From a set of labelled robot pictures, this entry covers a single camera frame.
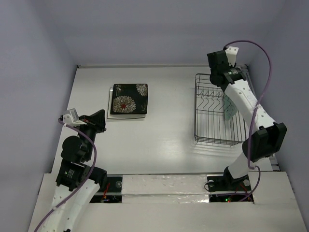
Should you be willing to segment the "dark plate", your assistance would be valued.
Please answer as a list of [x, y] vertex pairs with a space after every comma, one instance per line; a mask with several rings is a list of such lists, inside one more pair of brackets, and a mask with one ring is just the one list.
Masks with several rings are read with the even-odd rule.
[[148, 111], [147, 84], [114, 84], [111, 115], [145, 115]]

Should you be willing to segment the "light green divided plate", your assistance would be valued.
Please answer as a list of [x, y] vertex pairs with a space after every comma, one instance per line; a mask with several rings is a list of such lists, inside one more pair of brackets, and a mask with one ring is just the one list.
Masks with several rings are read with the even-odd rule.
[[225, 121], [229, 121], [238, 111], [234, 102], [227, 96], [223, 97]]

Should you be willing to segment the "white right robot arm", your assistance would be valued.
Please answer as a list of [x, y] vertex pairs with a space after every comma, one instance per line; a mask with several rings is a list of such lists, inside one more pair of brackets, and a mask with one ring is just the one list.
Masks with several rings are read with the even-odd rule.
[[278, 152], [287, 132], [284, 123], [277, 123], [264, 110], [244, 72], [235, 67], [237, 52], [238, 48], [229, 47], [207, 54], [211, 83], [233, 102], [249, 127], [241, 154], [224, 170], [222, 184], [226, 189], [237, 187], [257, 162]]

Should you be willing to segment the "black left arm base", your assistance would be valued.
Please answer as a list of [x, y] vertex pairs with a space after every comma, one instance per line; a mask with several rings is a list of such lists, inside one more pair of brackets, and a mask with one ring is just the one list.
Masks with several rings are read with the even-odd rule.
[[122, 185], [122, 175], [109, 175], [107, 176], [107, 183], [103, 191], [107, 190], [107, 193], [120, 194], [122, 191]]

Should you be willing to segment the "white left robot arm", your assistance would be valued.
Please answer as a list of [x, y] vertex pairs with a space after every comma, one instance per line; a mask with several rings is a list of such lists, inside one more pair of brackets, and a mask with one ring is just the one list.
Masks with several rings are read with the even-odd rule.
[[95, 166], [95, 138], [106, 130], [105, 111], [79, 116], [73, 108], [65, 111], [58, 121], [77, 135], [62, 143], [62, 161], [52, 203], [36, 232], [74, 231], [93, 196], [107, 186], [106, 170]]

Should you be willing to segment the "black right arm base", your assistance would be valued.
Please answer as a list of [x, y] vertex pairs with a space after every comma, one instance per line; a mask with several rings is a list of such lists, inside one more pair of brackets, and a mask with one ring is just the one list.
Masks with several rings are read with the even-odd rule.
[[251, 190], [251, 184], [248, 175], [234, 179], [226, 167], [223, 175], [207, 176], [208, 191], [236, 191], [236, 190]]

